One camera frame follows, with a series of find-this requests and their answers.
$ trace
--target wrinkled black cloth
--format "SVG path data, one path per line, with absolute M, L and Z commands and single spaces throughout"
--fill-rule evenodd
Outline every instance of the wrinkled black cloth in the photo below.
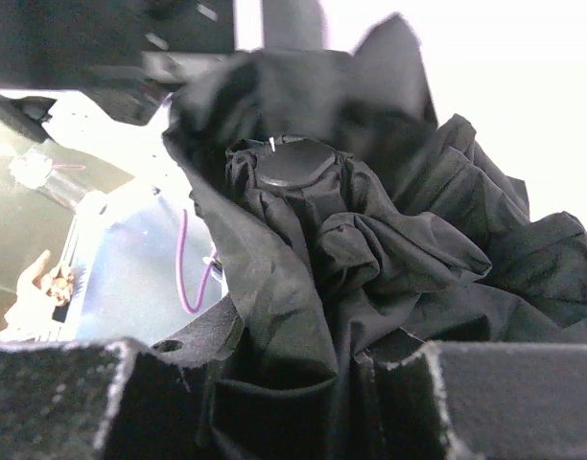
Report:
M 213 385 L 214 456 L 356 458 L 351 359 L 399 328 L 587 342 L 580 222 L 530 222 L 525 185 L 490 161 L 471 125 L 456 116 L 437 129 L 401 18 L 358 52 L 239 54 L 173 97 L 164 142 L 247 331 Z M 287 146 L 329 161 L 303 165 L 313 180 L 270 182 L 263 168 Z

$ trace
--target hand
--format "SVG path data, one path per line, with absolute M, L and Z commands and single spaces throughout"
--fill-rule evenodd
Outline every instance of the hand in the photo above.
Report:
M 52 319 L 57 300 L 39 289 L 42 273 L 44 273 L 50 259 L 50 251 L 44 251 L 18 277 L 16 303 L 4 315 L 9 329 L 42 333 L 60 326 Z

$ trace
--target hole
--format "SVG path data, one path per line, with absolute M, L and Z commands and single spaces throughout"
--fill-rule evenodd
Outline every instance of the hole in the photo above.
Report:
M 151 348 L 159 353 L 170 353 L 180 350 L 183 343 L 180 340 L 162 340 L 155 343 Z

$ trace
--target small white label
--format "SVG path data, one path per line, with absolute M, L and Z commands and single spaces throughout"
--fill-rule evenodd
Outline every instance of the small white label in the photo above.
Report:
M 217 21 L 219 19 L 219 15 L 216 11 L 211 10 L 202 3 L 198 3 L 198 12 L 206 16 L 208 19 L 212 19 L 213 21 Z
M 148 34 L 146 34 L 145 37 L 147 38 L 147 40 L 149 40 L 150 43 L 155 45 L 160 50 L 166 51 L 168 48 L 170 48 L 170 44 L 166 40 L 155 35 L 152 32 L 149 32 Z

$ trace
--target wire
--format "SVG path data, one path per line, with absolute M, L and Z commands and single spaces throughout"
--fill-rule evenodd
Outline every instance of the wire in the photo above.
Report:
M 217 249 L 213 249 L 210 254 L 210 260 L 206 265 L 206 269 L 204 270 L 204 273 L 201 277 L 200 286 L 198 288 L 198 295 L 196 297 L 196 304 L 192 307 L 189 303 L 189 300 L 187 299 L 187 291 L 185 289 L 185 281 L 182 269 L 188 221 L 189 216 L 187 214 L 187 210 L 183 209 L 180 220 L 180 231 L 178 233 L 178 244 L 176 245 L 176 287 L 178 289 L 178 298 L 180 299 L 180 305 L 182 308 L 189 314 L 195 314 L 200 311 L 201 305 L 203 303 L 204 293 L 206 292 L 206 286 L 208 285 L 208 280 L 210 278 L 210 270 L 212 269 L 212 266 L 215 263 L 215 258 L 217 257 Z

